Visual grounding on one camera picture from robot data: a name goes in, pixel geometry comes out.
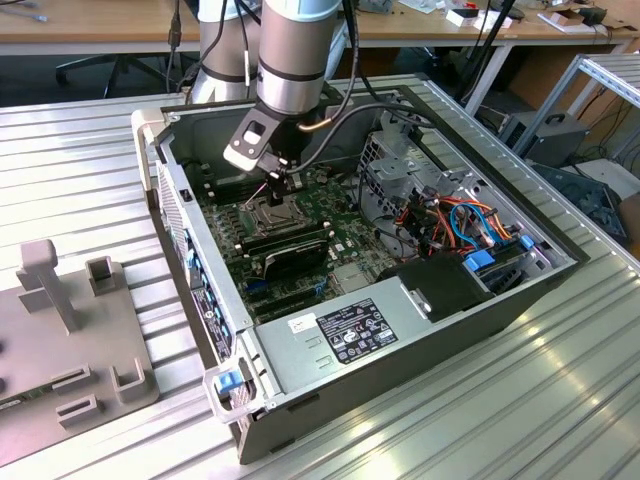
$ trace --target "metal shelf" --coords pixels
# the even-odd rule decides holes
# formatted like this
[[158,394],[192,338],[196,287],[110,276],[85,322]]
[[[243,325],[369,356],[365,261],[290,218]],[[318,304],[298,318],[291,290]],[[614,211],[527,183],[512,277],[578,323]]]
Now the metal shelf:
[[[579,72],[586,73],[602,86],[615,92],[636,108],[640,108],[640,55],[633,53],[578,55],[544,101],[529,127],[513,146],[513,151],[517,155],[521,155],[525,147],[529,145],[542,122]],[[576,99],[574,106],[584,102],[591,90],[591,87],[585,89]]]

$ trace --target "desk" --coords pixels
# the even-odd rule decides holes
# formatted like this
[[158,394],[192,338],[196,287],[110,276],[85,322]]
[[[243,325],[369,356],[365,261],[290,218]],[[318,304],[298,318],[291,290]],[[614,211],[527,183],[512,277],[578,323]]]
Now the desk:
[[[37,0],[46,23],[0,13],[0,55],[168,52],[172,0]],[[200,28],[181,8],[179,50],[199,51]]]
[[[597,2],[603,8],[607,8],[609,3],[615,2],[611,0]],[[444,12],[439,10],[425,15],[394,2],[393,12],[391,15],[358,13],[362,47],[460,47],[474,45],[478,38],[476,28],[456,27],[445,20]],[[614,45],[613,53],[623,53],[631,42],[640,36],[640,32],[623,29],[614,31],[611,38],[595,32],[568,35],[538,18],[539,12],[539,10],[526,10],[524,20],[514,22],[510,28],[498,33],[493,42],[497,48],[467,102],[465,107],[467,113],[475,115],[513,47],[611,44]],[[593,84],[590,84],[581,97],[586,98],[588,96],[586,93],[592,89]],[[580,105],[572,105],[572,109],[577,109]]]

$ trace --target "motherboard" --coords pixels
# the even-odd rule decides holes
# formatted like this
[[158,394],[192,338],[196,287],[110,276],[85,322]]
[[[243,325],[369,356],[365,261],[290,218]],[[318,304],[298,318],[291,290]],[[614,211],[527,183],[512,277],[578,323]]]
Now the motherboard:
[[351,178],[315,168],[279,205],[265,196],[201,208],[245,305],[258,323],[376,281],[403,255],[389,251],[349,200]]

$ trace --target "blue drive bracket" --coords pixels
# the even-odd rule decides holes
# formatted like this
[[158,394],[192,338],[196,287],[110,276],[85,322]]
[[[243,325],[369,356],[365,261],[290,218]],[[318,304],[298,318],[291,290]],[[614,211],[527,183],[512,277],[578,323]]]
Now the blue drive bracket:
[[464,264],[469,267],[472,272],[480,270],[482,267],[495,263],[495,258],[489,254],[486,250],[478,250],[477,252],[471,252],[464,260]]
[[244,377],[240,370],[232,370],[230,372],[221,373],[215,377],[213,383],[215,384],[218,393],[222,395],[241,387],[244,384]]
[[533,238],[531,238],[529,235],[521,235],[520,236],[520,243],[527,250],[531,250],[534,247],[534,245],[536,244],[536,242],[533,241]]

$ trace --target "office chair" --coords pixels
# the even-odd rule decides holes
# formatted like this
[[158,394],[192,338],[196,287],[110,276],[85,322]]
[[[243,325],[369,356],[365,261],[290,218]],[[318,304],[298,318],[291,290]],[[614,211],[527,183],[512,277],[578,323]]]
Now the office chair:
[[[150,67],[146,63],[140,60],[141,58],[163,58],[164,63],[169,61],[168,54],[162,53],[118,53],[118,54],[107,54],[107,55],[98,55],[95,57],[83,58],[81,60],[75,60],[73,62],[65,63],[63,65],[58,65],[56,67],[56,81],[58,85],[65,86],[69,84],[69,80],[67,78],[67,72],[71,70],[77,70],[79,68],[90,67],[93,65],[104,65],[106,63],[113,62],[113,68],[111,69],[111,75],[109,75],[109,80],[107,81],[107,86],[104,89],[103,98],[111,98],[113,90],[116,87],[116,83],[118,81],[118,77],[120,73],[129,73],[129,67],[140,70],[141,72],[146,73],[147,75],[156,78],[158,81],[165,84],[165,74],[156,70],[153,67]],[[180,69],[182,70],[182,59],[181,55],[176,55],[176,58],[179,58],[178,62],[180,64]],[[170,84],[172,88],[176,87],[176,82],[170,80]]]

